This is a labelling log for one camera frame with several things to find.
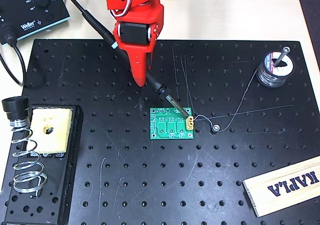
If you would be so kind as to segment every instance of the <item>thin wire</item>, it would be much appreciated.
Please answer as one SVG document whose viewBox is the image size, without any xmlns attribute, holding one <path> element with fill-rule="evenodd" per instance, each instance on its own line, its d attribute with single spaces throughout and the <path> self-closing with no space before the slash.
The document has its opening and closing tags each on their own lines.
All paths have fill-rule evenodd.
<svg viewBox="0 0 320 225">
<path fill-rule="evenodd" d="M 274 106 L 274 107 L 258 109 L 258 110 L 243 111 L 243 112 L 237 113 L 236 115 L 249 114 L 249 113 L 255 113 L 255 112 L 262 112 L 262 111 L 267 111 L 267 110 L 272 110 L 272 109 L 281 109 L 281 108 L 287 108 L 287 107 L 293 107 L 293 105 Z M 221 116 L 206 117 L 206 118 L 203 118 L 203 119 L 195 118 L 194 120 L 195 121 L 203 121 L 203 120 L 206 120 L 206 119 L 220 119 L 220 118 L 230 117 L 230 116 L 233 116 L 233 115 L 235 115 L 235 113 L 233 113 L 231 115 L 221 115 Z"/>
<path fill-rule="evenodd" d="M 188 106 L 189 106 L 189 99 L 188 99 L 188 94 L 189 94 L 189 97 L 190 97 L 190 102 L 191 102 L 191 106 L 192 106 L 192 109 L 193 109 L 193 112 L 195 113 L 195 107 L 194 107 L 194 104 L 192 102 L 192 98 L 191 98 L 191 94 L 190 94 L 190 89 L 189 89 L 189 85 L 188 85 L 188 79 L 187 79 L 187 71 L 185 71 L 184 69 L 184 64 L 182 62 L 182 55 L 180 55 L 180 61 L 181 61 L 181 67 L 182 67 L 182 71 L 183 71 L 183 75 L 184 75 L 184 79 L 185 79 L 185 84 L 186 84 L 186 100 L 188 102 Z"/>
<path fill-rule="evenodd" d="M 225 130 L 227 130 L 227 129 L 230 127 L 230 125 L 232 124 L 232 122 L 234 121 L 234 119 L 235 119 L 236 115 L 238 114 L 239 109 L 240 109 L 240 107 L 241 107 L 241 105 L 242 105 L 242 103 L 243 103 L 243 101 L 244 101 L 244 98 L 245 98 L 245 96 L 246 96 L 246 94 L 247 94 L 247 92 L 248 92 L 248 89 L 249 89 L 249 87 L 250 87 L 250 84 L 252 83 L 252 81 L 253 81 L 253 79 L 254 79 L 257 71 L 258 71 L 258 68 L 254 71 L 254 73 L 253 73 L 253 75 L 252 75 L 252 77 L 251 77 L 251 79 L 250 79 L 250 81 L 249 81 L 249 83 L 248 83 L 248 86 L 246 87 L 246 90 L 245 90 L 244 93 L 243 93 L 243 96 L 242 96 L 242 98 L 241 98 L 240 104 L 239 104 L 238 108 L 236 109 L 236 111 L 235 111 L 235 113 L 234 113 L 231 121 L 230 121 L 229 124 L 225 127 L 225 129 L 220 130 L 220 131 L 218 131 L 217 133 L 222 133 L 222 132 L 224 132 Z"/>
<path fill-rule="evenodd" d="M 176 60 L 175 60 L 175 49 L 174 49 L 173 45 L 172 45 L 172 57 L 173 57 L 173 65 L 174 65 L 176 96 L 177 96 L 178 102 L 179 102 L 178 79 L 177 79 L 177 69 L 176 69 Z"/>
<path fill-rule="evenodd" d="M 110 10 L 111 14 L 114 17 L 123 17 L 123 16 L 125 16 L 129 11 L 129 9 L 130 9 L 130 7 L 132 5 L 132 2 L 133 2 L 133 0 L 126 0 L 126 4 L 125 4 L 125 7 L 124 7 L 124 10 L 122 11 L 122 13 L 118 14 L 115 10 Z"/>
<path fill-rule="evenodd" d="M 203 117 L 204 119 L 201 119 L 201 120 L 196 120 L 198 117 Z M 207 120 L 209 123 L 210 123 L 210 125 L 211 125 L 211 129 L 213 130 L 214 129 L 214 125 L 213 125 L 213 123 L 210 121 L 210 119 L 209 118 L 207 118 L 205 115 L 202 115 L 202 114 L 198 114 L 196 117 L 195 117 L 195 119 L 194 119 L 195 121 L 202 121 L 202 120 Z"/>
<path fill-rule="evenodd" d="M 20 64 L 21 64 L 21 68 L 22 68 L 22 82 L 19 82 L 19 80 L 13 75 L 13 73 L 10 71 L 6 61 L 4 60 L 4 58 L 2 57 L 1 54 L 0 54 L 0 61 L 2 62 L 6 72 L 16 82 L 16 84 L 18 84 L 19 86 L 23 87 L 25 85 L 26 75 L 27 75 L 25 61 L 24 61 L 24 58 L 22 57 L 22 54 L 21 54 L 20 50 L 16 46 L 13 46 L 13 49 L 16 52 L 16 54 L 17 54 L 17 56 L 18 56 L 18 58 L 20 60 Z"/>
</svg>

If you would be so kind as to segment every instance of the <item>white table surface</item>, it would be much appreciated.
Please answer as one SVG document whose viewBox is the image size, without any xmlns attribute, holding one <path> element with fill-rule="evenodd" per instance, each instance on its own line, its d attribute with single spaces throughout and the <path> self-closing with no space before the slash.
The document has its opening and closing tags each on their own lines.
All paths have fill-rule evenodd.
<svg viewBox="0 0 320 225">
<path fill-rule="evenodd" d="M 100 39 L 69 1 L 71 19 L 18 42 L 28 64 L 34 39 Z M 115 21 L 106 0 L 78 0 L 109 30 Z M 163 0 L 164 27 L 159 39 L 183 40 L 289 40 L 300 41 L 313 90 L 320 104 L 320 73 L 299 0 Z M 11 70 L 21 75 L 20 64 L 10 47 L 0 47 Z M 0 65 L 0 99 L 19 96 L 16 85 Z M 12 133 L 0 108 L 0 185 L 8 159 Z"/>
</svg>

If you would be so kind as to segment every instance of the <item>yellow sponge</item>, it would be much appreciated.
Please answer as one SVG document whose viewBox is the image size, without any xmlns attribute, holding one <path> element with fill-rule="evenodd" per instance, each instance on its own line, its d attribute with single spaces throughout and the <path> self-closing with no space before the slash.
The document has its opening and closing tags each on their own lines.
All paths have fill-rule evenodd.
<svg viewBox="0 0 320 225">
<path fill-rule="evenodd" d="M 68 146 L 72 110 L 69 108 L 36 108 L 32 111 L 30 139 L 37 142 L 34 150 L 40 154 L 65 153 Z M 27 150 L 35 144 L 28 142 Z"/>
</svg>

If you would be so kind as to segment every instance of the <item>wooden block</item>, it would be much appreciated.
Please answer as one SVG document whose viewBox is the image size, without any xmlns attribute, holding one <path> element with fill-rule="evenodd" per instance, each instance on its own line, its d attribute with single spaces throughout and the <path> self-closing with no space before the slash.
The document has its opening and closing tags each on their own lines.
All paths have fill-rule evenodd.
<svg viewBox="0 0 320 225">
<path fill-rule="evenodd" d="M 36 108 L 32 111 L 30 139 L 37 142 L 40 154 L 65 153 L 68 146 L 72 110 L 68 108 Z M 27 150 L 35 144 L 28 142 Z"/>
<path fill-rule="evenodd" d="M 320 156 L 243 181 L 258 217 L 320 196 Z"/>
</svg>

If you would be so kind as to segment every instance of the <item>black metal plate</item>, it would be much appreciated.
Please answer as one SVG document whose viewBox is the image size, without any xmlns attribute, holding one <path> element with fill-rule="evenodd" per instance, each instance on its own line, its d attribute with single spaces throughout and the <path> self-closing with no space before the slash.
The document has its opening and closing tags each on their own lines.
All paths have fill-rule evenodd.
<svg viewBox="0 0 320 225">
<path fill-rule="evenodd" d="M 170 105 L 137 87 L 102 40 L 36 40 L 23 94 L 32 103 L 79 105 L 84 112 L 69 224 L 320 223 L 319 197 L 257 218 L 240 183 L 319 155 L 320 116 L 299 42 L 160 40 L 152 72 L 174 97 L 177 79 L 187 107 L 186 58 L 195 111 L 227 115 L 264 56 L 282 46 L 291 47 L 294 74 L 278 89 L 255 78 L 240 112 L 293 106 L 238 115 L 219 134 L 199 121 L 194 140 L 151 142 L 149 108 Z M 213 121 L 224 128 L 230 119 Z"/>
</svg>

